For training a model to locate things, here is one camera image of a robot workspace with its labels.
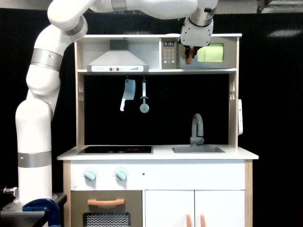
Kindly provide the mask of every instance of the oven door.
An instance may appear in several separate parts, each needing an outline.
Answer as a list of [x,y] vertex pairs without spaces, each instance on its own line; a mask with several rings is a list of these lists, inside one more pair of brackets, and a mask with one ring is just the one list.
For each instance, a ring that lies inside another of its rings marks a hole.
[[142,227],[142,191],[71,191],[72,227]]

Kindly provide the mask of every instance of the toy cleaver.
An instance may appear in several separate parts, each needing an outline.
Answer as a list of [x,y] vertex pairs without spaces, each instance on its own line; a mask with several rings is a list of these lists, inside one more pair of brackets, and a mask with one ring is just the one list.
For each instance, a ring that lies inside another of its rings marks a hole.
[[122,98],[122,102],[121,102],[121,106],[120,106],[121,111],[124,111],[125,100],[134,99],[135,90],[136,90],[136,81],[134,79],[126,79],[124,94],[123,94],[123,98]]

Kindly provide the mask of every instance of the mint green knob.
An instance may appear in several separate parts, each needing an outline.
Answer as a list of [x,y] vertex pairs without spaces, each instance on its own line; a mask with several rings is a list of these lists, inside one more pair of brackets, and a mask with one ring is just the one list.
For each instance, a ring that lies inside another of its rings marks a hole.
[[89,169],[84,172],[85,179],[93,181],[96,178],[96,171]]
[[127,177],[127,172],[123,168],[119,168],[115,172],[115,177],[118,181],[124,181]]

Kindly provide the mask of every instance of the silver ring band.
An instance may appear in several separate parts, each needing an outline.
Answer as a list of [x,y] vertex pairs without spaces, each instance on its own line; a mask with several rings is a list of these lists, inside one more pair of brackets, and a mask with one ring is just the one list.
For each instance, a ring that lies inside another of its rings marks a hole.
[[37,168],[52,164],[52,152],[19,153],[18,166],[21,168]]
[[197,8],[190,16],[189,21],[194,25],[205,27],[210,25],[214,16],[214,9],[200,9]]
[[38,65],[44,68],[59,72],[62,56],[47,50],[34,49],[31,65]]
[[125,0],[112,0],[112,7],[114,11],[125,11],[127,10]]
[[81,16],[81,17],[79,18],[78,24],[77,24],[72,30],[69,30],[69,31],[61,31],[61,33],[64,34],[64,35],[75,35],[75,34],[77,34],[79,31],[82,30],[83,25],[84,25],[84,16]]

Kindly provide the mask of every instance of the blue clamp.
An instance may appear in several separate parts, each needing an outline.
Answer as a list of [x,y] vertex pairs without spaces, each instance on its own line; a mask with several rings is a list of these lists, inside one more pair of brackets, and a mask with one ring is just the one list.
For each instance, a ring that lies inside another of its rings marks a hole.
[[61,227],[60,208],[58,204],[51,199],[38,199],[25,204],[22,211],[45,210],[48,215],[49,227]]

